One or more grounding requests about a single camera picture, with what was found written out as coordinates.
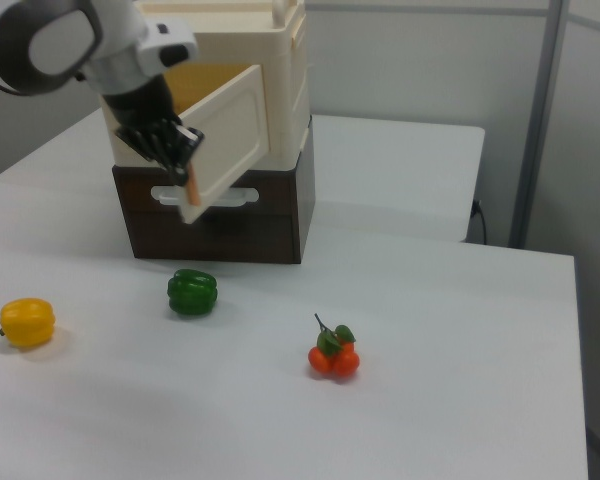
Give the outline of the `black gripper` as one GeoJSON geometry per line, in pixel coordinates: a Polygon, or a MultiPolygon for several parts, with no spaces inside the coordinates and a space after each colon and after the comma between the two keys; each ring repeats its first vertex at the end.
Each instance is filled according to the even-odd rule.
{"type": "Polygon", "coordinates": [[[184,186],[187,164],[204,141],[204,134],[185,127],[174,111],[171,91],[163,76],[122,94],[104,95],[119,126],[116,136],[145,160],[156,162],[171,182],[184,186]]]}

